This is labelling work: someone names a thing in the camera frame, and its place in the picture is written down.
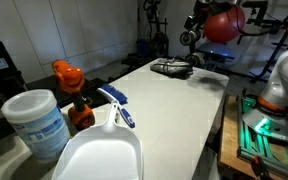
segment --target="container lid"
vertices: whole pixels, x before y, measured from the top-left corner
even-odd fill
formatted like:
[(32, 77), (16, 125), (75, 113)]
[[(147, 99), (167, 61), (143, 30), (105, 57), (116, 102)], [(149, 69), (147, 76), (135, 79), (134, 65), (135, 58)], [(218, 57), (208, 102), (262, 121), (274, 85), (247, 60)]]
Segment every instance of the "container lid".
[(7, 100), (2, 106), (5, 118), (13, 123), (25, 123), (49, 113), (56, 106), (50, 90), (38, 89), (20, 93)]

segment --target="blue label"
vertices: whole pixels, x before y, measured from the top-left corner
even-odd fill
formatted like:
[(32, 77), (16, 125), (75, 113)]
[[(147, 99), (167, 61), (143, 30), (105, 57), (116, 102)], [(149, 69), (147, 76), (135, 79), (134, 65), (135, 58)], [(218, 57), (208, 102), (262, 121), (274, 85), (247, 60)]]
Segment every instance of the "blue label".
[(37, 120), (11, 125), (33, 155), (41, 161), (57, 159), (70, 137), (58, 107)]

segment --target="white dustpan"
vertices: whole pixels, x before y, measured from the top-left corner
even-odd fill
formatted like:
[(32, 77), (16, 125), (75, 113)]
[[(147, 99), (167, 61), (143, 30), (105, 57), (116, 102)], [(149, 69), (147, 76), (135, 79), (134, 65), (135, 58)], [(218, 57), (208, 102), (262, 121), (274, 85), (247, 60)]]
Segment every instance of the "white dustpan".
[(111, 103), (104, 124), (78, 133), (66, 145), (52, 179), (142, 180), (141, 142), (115, 123), (118, 102)]

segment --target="red ball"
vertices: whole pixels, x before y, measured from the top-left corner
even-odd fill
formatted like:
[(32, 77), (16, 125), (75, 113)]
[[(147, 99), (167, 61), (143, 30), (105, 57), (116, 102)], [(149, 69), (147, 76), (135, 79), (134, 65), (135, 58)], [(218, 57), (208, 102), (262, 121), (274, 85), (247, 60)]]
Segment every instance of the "red ball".
[(237, 5), (224, 13), (208, 16), (204, 23), (204, 35), (212, 42), (226, 43), (239, 35), (238, 29), (243, 29), (245, 14)]

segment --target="white table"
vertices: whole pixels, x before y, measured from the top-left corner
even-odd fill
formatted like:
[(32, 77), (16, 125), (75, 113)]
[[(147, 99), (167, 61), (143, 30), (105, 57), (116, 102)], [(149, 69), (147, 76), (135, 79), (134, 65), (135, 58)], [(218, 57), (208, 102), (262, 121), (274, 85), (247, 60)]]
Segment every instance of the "white table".
[[(145, 180), (192, 178), (227, 83), (228, 77), (201, 69), (187, 80), (171, 79), (146, 65), (111, 84), (128, 97), (124, 107), (142, 142)], [(109, 105), (93, 111), (101, 124)], [(17, 135), (0, 140), (0, 179), (50, 179), (54, 166), (35, 162)]]

